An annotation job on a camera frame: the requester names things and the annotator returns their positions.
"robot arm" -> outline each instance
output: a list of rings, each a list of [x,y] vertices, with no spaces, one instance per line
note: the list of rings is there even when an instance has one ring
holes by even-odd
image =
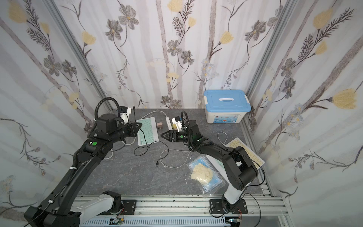
[[[116,103],[119,110],[118,115],[97,116],[99,106],[106,100]],[[104,211],[108,211],[109,214],[116,214],[120,211],[120,195],[109,191],[104,192],[99,198],[83,204],[82,207],[72,207],[72,204],[88,176],[113,148],[113,143],[123,141],[126,137],[137,136],[142,123],[128,122],[126,118],[128,119],[129,112],[129,108],[119,107],[113,98],[101,100],[95,110],[97,128],[94,126],[93,130],[97,135],[88,138],[76,151],[73,155],[72,166],[49,196],[38,207],[27,209],[24,217],[31,226],[78,227]]]
[[[103,114],[98,117],[98,109],[106,100],[115,102],[118,115]],[[72,204],[88,176],[113,148],[113,143],[122,141],[126,137],[137,136],[142,123],[129,122],[129,114],[130,109],[124,106],[119,107],[113,98],[105,98],[100,101],[95,109],[96,122],[89,138],[73,155],[73,164],[66,175],[38,207],[31,206],[25,212],[24,217],[31,226],[78,227],[98,214],[117,214],[121,211],[123,205],[120,194],[110,191],[104,192],[100,197],[82,204],[82,206],[72,207]],[[247,158],[248,155],[242,147],[233,149],[209,142],[208,138],[200,134],[195,120],[189,121],[187,115],[186,117],[186,124],[184,124],[183,118],[181,120],[180,118],[173,119],[173,121],[178,120],[180,128],[167,131],[161,134],[161,137],[171,142],[184,142],[191,150],[208,154],[221,161],[230,182],[222,197],[222,206],[226,212],[236,210],[244,188],[258,175],[256,167]]]
[[[242,192],[258,176],[258,171],[245,149],[224,147],[209,141],[201,135],[196,121],[189,120],[184,111],[182,117],[173,118],[172,121],[175,122],[176,130],[162,133],[161,137],[170,142],[183,142],[190,150],[210,155],[222,162],[230,183],[222,197],[222,206],[226,212],[235,211]]]

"red wire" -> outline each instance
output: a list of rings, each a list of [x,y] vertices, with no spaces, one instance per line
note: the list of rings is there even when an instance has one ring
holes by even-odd
[[[240,209],[238,209],[239,210],[239,212],[240,212],[240,222],[242,221],[242,212],[241,212],[241,210]]]
[[[124,208],[125,208],[125,206],[122,208],[122,211],[116,216],[116,218],[118,218],[118,216],[123,212]]]

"plastic storage box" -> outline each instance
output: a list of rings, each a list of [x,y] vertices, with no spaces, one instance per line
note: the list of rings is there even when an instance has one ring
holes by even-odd
[[[203,105],[208,123],[239,123],[251,111],[242,90],[206,90]]]

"fabric backdrop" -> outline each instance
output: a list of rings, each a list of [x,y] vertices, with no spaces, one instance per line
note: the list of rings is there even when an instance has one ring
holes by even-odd
[[[295,226],[362,226],[363,2],[295,11],[250,101],[249,127]]]
[[[0,1],[0,40],[0,226],[22,226],[71,166],[100,98],[41,0]]]
[[[55,0],[108,96],[139,108],[202,108],[206,89],[246,91],[279,0]]]

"blue lid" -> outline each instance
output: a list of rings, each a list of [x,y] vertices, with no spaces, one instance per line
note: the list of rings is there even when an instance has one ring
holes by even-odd
[[[247,102],[242,90],[206,90],[207,97],[205,108],[208,112],[250,112],[251,105]]]

